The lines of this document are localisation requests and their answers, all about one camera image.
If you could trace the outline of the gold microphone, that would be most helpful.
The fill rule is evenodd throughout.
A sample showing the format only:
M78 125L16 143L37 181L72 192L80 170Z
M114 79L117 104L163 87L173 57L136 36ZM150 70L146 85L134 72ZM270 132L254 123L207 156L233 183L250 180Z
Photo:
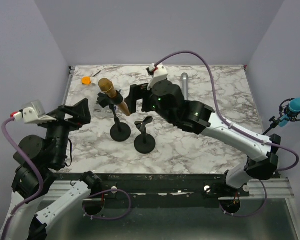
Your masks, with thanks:
M111 102L122 111L123 114L128 117L131 115L123 96L115 89L114 84L108 78L101 78L98 81L98 86L100 90L111 99Z

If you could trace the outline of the black stand holding gold microphone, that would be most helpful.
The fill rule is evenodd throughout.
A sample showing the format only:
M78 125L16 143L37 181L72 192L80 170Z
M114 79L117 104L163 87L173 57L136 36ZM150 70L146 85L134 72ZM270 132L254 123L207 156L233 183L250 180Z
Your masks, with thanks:
M116 108L118 104L124 103L123 96L116 91L117 96L114 98L110 98L105 93L99 93L97 98L97 103L102 107L105 108L109 106L113 113L114 125L110 129L110 136L116 142L124 142L126 141L131 135L131 128L124 122L120 122L117 114Z

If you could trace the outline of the silver mesh-head microphone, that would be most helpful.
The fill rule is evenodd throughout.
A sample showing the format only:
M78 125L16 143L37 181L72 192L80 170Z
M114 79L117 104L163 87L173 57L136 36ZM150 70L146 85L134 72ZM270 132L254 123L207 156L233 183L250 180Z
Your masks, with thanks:
M189 93L188 93L189 76L186 72L183 72L181 74L180 81L181 81L182 94L184 96L184 99L188 100L189 99Z

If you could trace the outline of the black round-base microphone stand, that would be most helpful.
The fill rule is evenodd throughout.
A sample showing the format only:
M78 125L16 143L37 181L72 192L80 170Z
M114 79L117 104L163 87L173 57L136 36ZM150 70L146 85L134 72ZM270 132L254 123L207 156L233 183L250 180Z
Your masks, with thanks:
M134 148L137 152L141 154L149 154L156 147L155 138L147 133L146 125L153 121L152 116L147 116L143 121L135 121L134 125L140 131L140 135L138 135L134 140Z

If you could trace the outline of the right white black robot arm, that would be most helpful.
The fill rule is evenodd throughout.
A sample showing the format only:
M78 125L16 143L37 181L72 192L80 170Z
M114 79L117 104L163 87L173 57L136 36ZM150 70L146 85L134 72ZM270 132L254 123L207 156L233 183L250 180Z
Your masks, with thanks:
M226 125L216 111L199 101L186 100L179 85L166 80L152 88L147 84L131 85L125 102L129 111L137 111L137 101L142 100L143 112L156 112L178 129L221 141L247 156L247 160L225 172L220 191L231 196L252 179L269 180L278 167L278 148L281 138L250 131L237 124Z

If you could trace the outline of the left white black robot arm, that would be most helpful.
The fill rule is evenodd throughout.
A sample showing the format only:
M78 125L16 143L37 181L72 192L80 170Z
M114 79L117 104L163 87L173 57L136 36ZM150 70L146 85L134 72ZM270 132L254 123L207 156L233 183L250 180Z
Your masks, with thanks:
M46 129L44 138L26 136L16 144L7 131L7 124L23 121ZM39 100L29 102L11 113L1 126L3 135L16 150L13 158L19 163L12 182L11 203L0 229L0 240L44 240L49 228L86 197L97 197L102 180L93 172L83 173L72 189L42 211L38 207L57 180L54 171L67 167L67 148L72 146L69 133L91 122L89 100L73 106L61 105L46 113Z

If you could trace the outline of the clear plastic screw box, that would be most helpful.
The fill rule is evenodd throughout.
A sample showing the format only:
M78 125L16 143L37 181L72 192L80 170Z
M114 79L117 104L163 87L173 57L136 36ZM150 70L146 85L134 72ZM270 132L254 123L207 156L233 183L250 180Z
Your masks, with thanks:
M102 108L99 103L98 103L98 97L99 94L102 93L101 89L98 86L94 86L93 87L93 95L92 95L92 100L94 102L93 105L93 110L97 113L101 113L101 114L111 114L112 111L110 110L110 108L108 106L106 106L105 108Z

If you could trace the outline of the orange round cap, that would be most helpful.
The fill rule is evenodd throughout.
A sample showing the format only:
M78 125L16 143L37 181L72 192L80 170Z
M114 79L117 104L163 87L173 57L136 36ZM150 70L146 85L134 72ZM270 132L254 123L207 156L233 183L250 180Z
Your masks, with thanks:
M92 83L91 81L91 77L90 76L84 76L82 79L81 79L81 83L83 85L90 85Z

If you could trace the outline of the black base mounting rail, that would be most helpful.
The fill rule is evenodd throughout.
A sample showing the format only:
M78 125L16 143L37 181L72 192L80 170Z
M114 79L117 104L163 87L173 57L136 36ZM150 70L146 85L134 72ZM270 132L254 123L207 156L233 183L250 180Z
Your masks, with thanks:
M124 190L131 206L139 209L218 208L220 199L250 195L243 188L226 186L224 174L100 173L98 177L103 190Z

